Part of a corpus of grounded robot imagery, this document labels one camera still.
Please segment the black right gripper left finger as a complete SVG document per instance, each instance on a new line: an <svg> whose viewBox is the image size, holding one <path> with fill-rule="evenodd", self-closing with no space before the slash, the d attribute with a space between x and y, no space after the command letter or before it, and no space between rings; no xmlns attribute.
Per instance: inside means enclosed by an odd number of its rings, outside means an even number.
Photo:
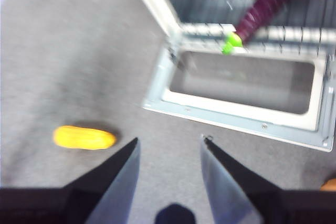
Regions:
<svg viewBox="0 0 336 224"><path fill-rule="evenodd" d="M1 188L1 223L127 223L139 166L134 138L63 187Z"/></svg>

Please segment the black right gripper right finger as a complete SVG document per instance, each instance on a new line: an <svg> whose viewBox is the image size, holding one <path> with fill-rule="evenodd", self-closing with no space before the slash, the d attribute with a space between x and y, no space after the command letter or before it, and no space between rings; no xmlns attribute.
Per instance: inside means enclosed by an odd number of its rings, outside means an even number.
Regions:
<svg viewBox="0 0 336 224"><path fill-rule="evenodd" d="M201 141L201 167L215 223L335 223L335 192L285 190L213 141Z"/></svg>

